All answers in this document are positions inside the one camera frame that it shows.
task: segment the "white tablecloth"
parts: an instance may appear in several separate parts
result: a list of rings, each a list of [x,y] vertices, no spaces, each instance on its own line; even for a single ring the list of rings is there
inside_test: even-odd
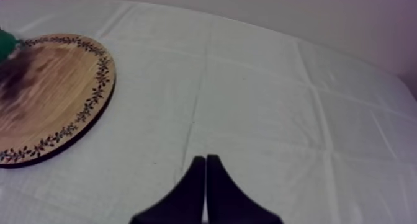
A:
[[[111,103],[84,138],[44,163],[0,169],[2,224],[128,223],[207,153],[286,224],[417,223],[417,102],[394,76],[153,4],[0,0],[0,26],[87,35],[117,65]]]

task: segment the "white wall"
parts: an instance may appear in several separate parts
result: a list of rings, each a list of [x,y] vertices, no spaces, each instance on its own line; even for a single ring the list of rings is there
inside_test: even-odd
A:
[[[185,7],[291,34],[396,74],[415,65],[417,0],[134,0]]]

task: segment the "round wooden board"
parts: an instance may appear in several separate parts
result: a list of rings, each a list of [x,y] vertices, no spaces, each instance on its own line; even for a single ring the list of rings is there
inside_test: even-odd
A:
[[[113,59],[93,39],[54,34],[23,44],[0,64],[0,167],[66,146],[101,112],[115,84]]]

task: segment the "black object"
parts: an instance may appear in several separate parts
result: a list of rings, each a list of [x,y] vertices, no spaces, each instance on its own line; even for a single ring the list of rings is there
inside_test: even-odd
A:
[[[205,188],[211,224],[283,224],[238,188],[217,155],[208,155],[207,165],[205,158],[196,156],[181,182],[130,224],[201,224]]]
[[[179,184],[130,224],[201,224],[204,207],[205,158],[196,156]]]
[[[207,156],[207,209],[211,224],[283,224],[247,197],[233,182],[219,156]]]

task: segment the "wood grain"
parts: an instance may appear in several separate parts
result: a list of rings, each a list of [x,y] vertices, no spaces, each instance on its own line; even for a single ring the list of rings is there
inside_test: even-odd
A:
[[[103,108],[115,82],[113,59],[90,38],[46,35],[24,45],[0,64],[0,166],[63,146]]]

